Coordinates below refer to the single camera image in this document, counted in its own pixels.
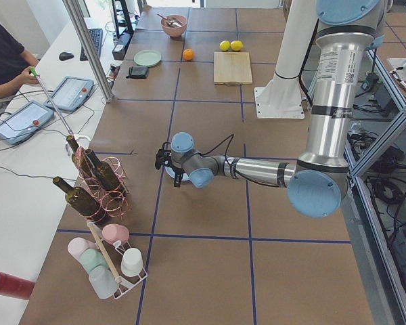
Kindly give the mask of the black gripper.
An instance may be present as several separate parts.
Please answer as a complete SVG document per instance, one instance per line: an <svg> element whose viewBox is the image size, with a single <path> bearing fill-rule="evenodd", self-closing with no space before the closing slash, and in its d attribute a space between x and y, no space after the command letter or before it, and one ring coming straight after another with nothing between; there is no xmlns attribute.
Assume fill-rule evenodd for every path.
<svg viewBox="0 0 406 325"><path fill-rule="evenodd" d="M174 178L174 186L180 187L183 177L183 169L181 167L176 167L173 165L173 160L171 157L172 150L168 149L170 142L164 142L161 145L161 148L155 155L155 168L160 170L161 167L164 167L166 172Z"/></svg>

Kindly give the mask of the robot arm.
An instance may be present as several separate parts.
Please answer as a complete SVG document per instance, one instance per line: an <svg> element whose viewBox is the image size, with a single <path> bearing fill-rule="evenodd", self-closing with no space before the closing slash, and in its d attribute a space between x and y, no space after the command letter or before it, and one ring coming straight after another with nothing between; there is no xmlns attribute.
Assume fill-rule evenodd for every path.
<svg viewBox="0 0 406 325"><path fill-rule="evenodd" d="M381 46L385 1L293 1L273 78L254 93L259 118L297 118L301 73L311 45L320 50L305 151L295 163L201 153L193 137L176 133L156 154L174 185L187 177L197 188L217 175L285 188L292 206L308 217L335 212L348 189L344 159L363 53Z"/></svg>

